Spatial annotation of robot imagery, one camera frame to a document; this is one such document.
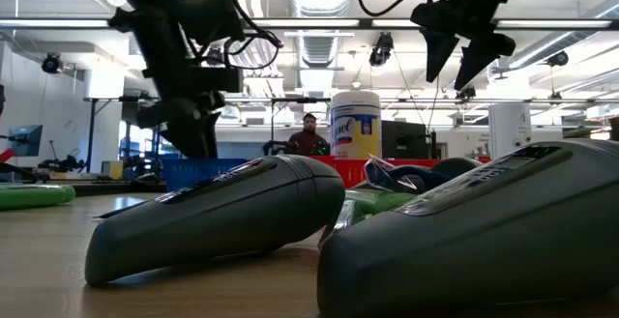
security camera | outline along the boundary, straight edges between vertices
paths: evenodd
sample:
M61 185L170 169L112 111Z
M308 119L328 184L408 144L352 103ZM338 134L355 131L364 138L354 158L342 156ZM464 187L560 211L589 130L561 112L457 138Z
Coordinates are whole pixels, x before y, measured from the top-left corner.
M59 74L65 69L65 65L60 60L60 53L49 52L47 57L41 63L41 69L49 74Z
M563 67L567 65L569 61L570 57L568 56L568 54L565 51L561 51L545 60L545 63L551 67Z
M369 56L369 64L373 67L380 67L387 63L389 57L391 57L391 51L394 49L394 39L391 37L391 33L382 32L378 41L371 50Z
M477 92L475 91L475 86L469 84L462 88L456 94L457 100L470 100L477 97Z

desk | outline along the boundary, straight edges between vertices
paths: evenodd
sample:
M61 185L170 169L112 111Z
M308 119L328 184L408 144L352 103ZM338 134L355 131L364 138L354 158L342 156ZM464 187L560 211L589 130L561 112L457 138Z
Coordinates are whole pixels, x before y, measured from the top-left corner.
M153 195L94 196L72 205L0 213L2 318L315 318L317 238L270 256L170 268L85 286L91 217ZM619 317L612 297L583 303L510 306L450 317ZM424 318L438 317L424 314Z

fluorescent light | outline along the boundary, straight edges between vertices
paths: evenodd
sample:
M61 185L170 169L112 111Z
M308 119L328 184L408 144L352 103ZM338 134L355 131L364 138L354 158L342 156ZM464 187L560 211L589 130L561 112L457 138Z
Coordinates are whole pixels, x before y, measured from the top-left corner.
M266 27L356 27L359 19L339 18L289 18L289 19L255 19L258 26Z
M599 133L591 133L589 135L590 139L596 139L596 140L608 140L610 139L610 132L599 132Z
M92 28L108 29L106 19L23 19L5 18L0 19L2 29L72 29Z
M432 129L488 129L489 125L430 125ZM562 129L590 129L597 130L601 129L603 126L597 125L533 125L531 130L539 130L539 129L554 129L554 130L562 130Z
M606 19L574 19L574 20L543 20L543 19L501 19L497 25L503 29L518 28L607 28L611 20Z
M271 124L264 125L246 125L246 124L215 124L216 128L228 128L228 129L239 129L239 128L258 128L258 129L269 129ZM288 125L288 124L273 124L273 127L276 129L302 129L303 125ZM326 129L329 125L318 124L316 125L319 129Z
M372 27L419 27L418 24L408 19L375 19L371 25Z
M226 98L227 102L269 102L271 99L268 98L251 98L251 97L242 97L242 98Z
M353 38L352 32L284 32L287 38Z

barcode scanner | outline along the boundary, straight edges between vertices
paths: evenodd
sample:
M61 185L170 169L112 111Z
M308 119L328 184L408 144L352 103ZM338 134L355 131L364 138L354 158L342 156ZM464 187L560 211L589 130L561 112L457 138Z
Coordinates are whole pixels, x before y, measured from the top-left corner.
M88 246L86 282L299 242L337 217L343 199L338 172L318 160L255 159L102 216Z
M525 146L345 228L320 253L325 318L568 298L619 284L619 143Z

laboratory room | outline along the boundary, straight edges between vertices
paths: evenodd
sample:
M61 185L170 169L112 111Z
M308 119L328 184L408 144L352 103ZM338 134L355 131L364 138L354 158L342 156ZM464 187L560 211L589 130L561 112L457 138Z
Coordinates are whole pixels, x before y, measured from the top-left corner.
M0 0L2 318L619 317L619 0Z

